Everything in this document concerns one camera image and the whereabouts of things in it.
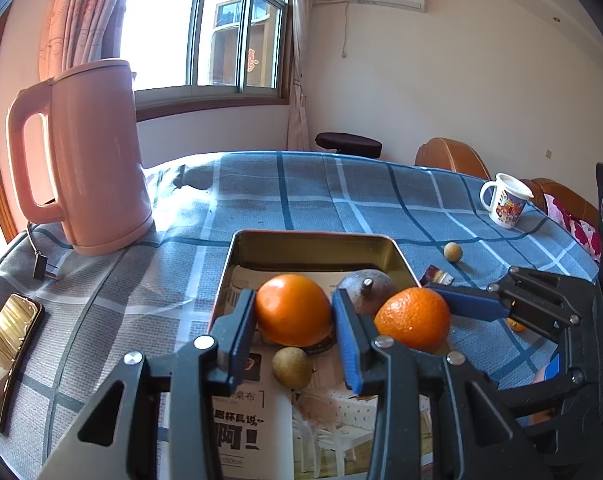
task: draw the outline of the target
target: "kettle handle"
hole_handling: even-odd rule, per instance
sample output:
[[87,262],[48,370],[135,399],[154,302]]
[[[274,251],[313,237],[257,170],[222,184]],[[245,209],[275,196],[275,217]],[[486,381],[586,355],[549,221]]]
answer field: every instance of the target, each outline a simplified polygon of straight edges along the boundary
[[49,79],[22,90],[8,110],[6,119],[8,159],[14,193],[21,212],[35,224],[49,224],[65,220],[64,211],[58,202],[47,205],[35,202],[25,157],[25,121],[37,113],[45,115],[47,120],[51,97],[52,81]]

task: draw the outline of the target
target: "pink floral cushion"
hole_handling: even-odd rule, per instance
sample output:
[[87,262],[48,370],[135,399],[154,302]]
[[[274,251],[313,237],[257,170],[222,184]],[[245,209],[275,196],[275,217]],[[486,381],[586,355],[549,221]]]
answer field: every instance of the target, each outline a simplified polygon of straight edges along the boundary
[[599,264],[601,259],[601,238],[597,234],[597,230],[588,222],[578,220],[569,215],[561,205],[561,202],[555,197],[547,194],[544,194],[544,197],[546,198],[549,218],[572,234],[577,243]]

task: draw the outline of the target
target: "plaid tablecloth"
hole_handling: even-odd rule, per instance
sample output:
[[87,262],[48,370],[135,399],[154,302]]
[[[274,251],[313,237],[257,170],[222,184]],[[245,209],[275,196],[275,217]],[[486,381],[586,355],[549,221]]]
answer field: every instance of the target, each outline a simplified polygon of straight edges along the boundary
[[[320,153],[196,155],[148,171],[155,227],[124,250],[76,254],[57,224],[34,237],[59,280],[32,280],[33,253],[20,236],[0,262],[0,309],[12,292],[46,315],[21,366],[0,433],[0,454],[35,478],[63,431],[115,363],[131,349],[172,352],[206,330],[232,235],[239,229],[321,230],[395,238],[421,276],[434,264],[455,285],[485,287],[508,266],[593,279],[597,266],[570,234],[527,205],[503,230],[479,203],[483,181]],[[450,264],[454,240],[463,259]],[[554,345],[502,321],[454,319],[450,337],[500,387],[528,383]],[[168,433],[160,418],[159,460]]]

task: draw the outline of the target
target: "black stool seat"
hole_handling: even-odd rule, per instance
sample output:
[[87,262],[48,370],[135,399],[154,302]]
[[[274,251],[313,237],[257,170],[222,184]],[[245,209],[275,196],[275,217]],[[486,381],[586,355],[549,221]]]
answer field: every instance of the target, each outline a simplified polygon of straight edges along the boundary
[[353,134],[323,132],[315,137],[315,142],[326,150],[337,150],[337,153],[343,155],[358,155],[367,158],[379,158],[381,155],[381,143],[378,140]]

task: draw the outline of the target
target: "wall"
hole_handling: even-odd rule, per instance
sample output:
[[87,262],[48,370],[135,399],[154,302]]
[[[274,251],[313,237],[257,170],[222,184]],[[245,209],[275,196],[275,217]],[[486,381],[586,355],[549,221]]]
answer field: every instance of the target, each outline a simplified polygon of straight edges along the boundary
[[[6,145],[6,113],[23,88],[39,82],[41,29],[48,0],[14,0],[0,50],[0,167],[17,227],[25,218],[16,204]],[[287,106],[223,108],[139,123],[144,166],[192,153],[285,149]],[[45,159],[42,123],[28,120],[25,128],[28,168],[33,194],[40,203],[52,198]]]
[[144,168],[193,153],[285,150],[288,106],[244,106],[137,123]]
[[422,143],[452,137],[492,174],[553,178],[597,203],[603,71],[555,28],[508,0],[427,0],[425,14],[350,4],[348,13],[343,59],[344,4],[313,7],[311,145],[321,131],[345,131],[412,164]]

